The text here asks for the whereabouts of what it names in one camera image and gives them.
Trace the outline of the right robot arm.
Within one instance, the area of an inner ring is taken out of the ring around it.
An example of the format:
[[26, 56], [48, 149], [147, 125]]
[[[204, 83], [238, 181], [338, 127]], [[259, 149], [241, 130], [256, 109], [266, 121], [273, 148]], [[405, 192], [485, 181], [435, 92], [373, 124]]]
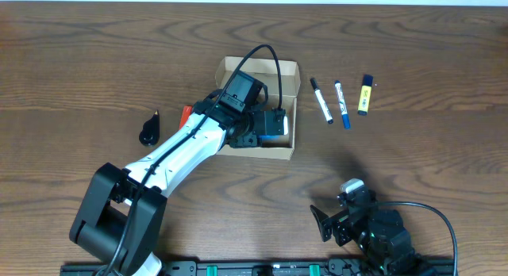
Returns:
[[338, 246], [355, 242], [366, 257], [364, 268], [383, 275], [437, 275], [437, 269], [415, 251], [400, 213], [375, 205], [374, 190], [361, 186], [338, 195], [344, 209], [329, 216], [312, 205], [321, 239]]

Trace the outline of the yellow highlighter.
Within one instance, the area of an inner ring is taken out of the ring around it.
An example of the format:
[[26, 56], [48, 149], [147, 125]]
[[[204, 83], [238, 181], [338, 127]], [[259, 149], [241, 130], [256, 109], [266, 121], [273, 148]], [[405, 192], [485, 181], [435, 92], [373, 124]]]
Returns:
[[358, 102], [357, 113], [366, 116], [369, 110], [369, 103], [371, 98], [373, 77], [371, 75], [364, 75], [360, 89], [360, 98]]

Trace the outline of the blue whiteboard marker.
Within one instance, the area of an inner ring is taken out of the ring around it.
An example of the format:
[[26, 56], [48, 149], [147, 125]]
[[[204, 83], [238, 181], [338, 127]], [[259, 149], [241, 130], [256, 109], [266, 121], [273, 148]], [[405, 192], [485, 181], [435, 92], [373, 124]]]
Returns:
[[344, 92], [342, 90], [341, 82], [337, 80], [334, 83], [334, 87], [335, 87], [335, 90], [336, 90], [336, 93], [337, 93], [337, 100], [338, 100], [338, 104], [339, 104], [339, 107], [340, 107], [341, 118], [342, 118], [342, 121], [343, 121], [344, 128], [345, 129], [350, 129], [351, 125], [350, 125], [348, 110], [347, 110], [347, 106], [346, 106], [346, 103], [345, 103]]

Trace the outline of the red stapler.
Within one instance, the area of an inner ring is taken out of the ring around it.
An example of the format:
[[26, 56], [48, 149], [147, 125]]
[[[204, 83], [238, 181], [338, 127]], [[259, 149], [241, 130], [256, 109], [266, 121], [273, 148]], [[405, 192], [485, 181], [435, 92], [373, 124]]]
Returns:
[[185, 105], [183, 107], [182, 115], [179, 122], [179, 129], [181, 129], [189, 119], [190, 115], [192, 114], [193, 106], [192, 105]]

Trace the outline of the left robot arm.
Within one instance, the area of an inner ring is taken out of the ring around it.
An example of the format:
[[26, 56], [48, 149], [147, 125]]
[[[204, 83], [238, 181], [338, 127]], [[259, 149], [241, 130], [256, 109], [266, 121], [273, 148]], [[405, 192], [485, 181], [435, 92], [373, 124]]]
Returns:
[[96, 275], [160, 273], [152, 251], [169, 195], [247, 126], [266, 104], [260, 95], [268, 95], [267, 86], [241, 71], [196, 102], [184, 126], [155, 151], [122, 169], [106, 163], [94, 173], [69, 238], [105, 263]]

